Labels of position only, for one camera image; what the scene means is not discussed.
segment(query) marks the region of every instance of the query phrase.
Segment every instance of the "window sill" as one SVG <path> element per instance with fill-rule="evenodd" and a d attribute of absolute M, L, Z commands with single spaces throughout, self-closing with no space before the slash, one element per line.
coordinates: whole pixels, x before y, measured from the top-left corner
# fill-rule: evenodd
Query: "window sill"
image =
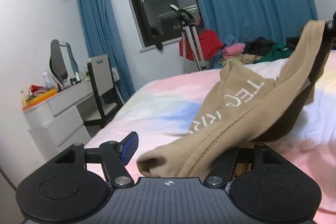
<path fill-rule="evenodd" d="M 162 42 L 162 45 L 165 46 L 165 45 L 173 44 L 173 43 L 179 42 L 181 39 L 182 37 L 170 39 L 170 40 Z M 148 47 L 140 49 L 139 52 L 147 52 L 147 51 L 154 50 L 154 49 L 156 49 L 155 45 L 150 45 Z"/>

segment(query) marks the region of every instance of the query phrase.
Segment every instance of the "electrical outlet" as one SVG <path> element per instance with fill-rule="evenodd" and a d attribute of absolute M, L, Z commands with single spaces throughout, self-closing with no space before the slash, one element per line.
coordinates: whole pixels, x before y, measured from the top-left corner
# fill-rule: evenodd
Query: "electrical outlet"
<path fill-rule="evenodd" d="M 111 69 L 111 71 L 112 71 L 113 80 L 115 82 L 118 81 L 120 79 L 120 77 L 119 77 L 119 73 L 118 73 L 117 68 L 114 67 L 114 68 Z"/>

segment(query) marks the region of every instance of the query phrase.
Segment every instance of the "chair backrest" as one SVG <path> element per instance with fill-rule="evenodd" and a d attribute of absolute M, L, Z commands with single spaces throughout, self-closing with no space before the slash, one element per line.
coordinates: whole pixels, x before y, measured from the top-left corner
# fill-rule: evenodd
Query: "chair backrest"
<path fill-rule="evenodd" d="M 88 63 L 89 73 L 91 69 L 98 96 L 102 96 L 114 87 L 109 58 L 106 54 L 91 57 Z"/>

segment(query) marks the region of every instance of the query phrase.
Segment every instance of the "gray ribbed plate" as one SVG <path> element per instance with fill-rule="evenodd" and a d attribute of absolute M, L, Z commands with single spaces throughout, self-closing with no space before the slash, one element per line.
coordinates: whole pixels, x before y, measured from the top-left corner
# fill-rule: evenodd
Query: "gray ribbed plate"
<path fill-rule="evenodd" d="M 261 224 L 244 215 L 226 192 L 204 187 L 198 178 L 141 178 L 116 190 L 95 215 L 78 224 Z"/>

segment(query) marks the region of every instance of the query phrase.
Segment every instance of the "chair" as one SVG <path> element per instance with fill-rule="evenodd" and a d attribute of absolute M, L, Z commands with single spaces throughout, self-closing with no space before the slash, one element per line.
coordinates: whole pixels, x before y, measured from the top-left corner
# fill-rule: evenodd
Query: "chair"
<path fill-rule="evenodd" d="M 94 99 L 82 103 L 80 114 L 85 126 L 99 125 L 104 128 L 117 114 L 121 103 L 117 95 L 109 58 L 100 55 L 89 59 L 87 64 Z"/>

